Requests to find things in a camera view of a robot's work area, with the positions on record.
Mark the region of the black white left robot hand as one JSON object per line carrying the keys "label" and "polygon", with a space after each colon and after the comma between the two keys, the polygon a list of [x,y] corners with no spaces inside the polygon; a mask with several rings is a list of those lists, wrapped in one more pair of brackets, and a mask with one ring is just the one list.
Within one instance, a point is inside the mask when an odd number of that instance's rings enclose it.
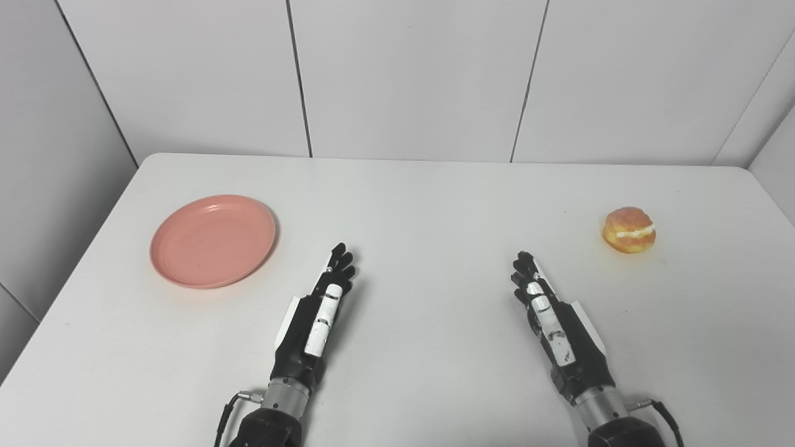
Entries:
{"label": "black white left robot hand", "polygon": [[271,379],[294,380],[314,393],[325,373],[324,351],[330,331],[355,274],[354,255],[345,243],[339,243],[312,291],[291,300],[276,335]]}

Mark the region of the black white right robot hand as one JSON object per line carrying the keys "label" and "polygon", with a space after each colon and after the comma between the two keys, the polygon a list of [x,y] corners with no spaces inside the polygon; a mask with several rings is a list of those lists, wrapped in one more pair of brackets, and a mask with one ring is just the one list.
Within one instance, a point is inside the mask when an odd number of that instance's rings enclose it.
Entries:
{"label": "black white right robot hand", "polygon": [[525,307],[529,326],[551,362],[558,393],[574,405],[590,389],[614,387],[604,342],[584,307],[561,300],[530,253],[520,251],[513,267],[514,295]]}

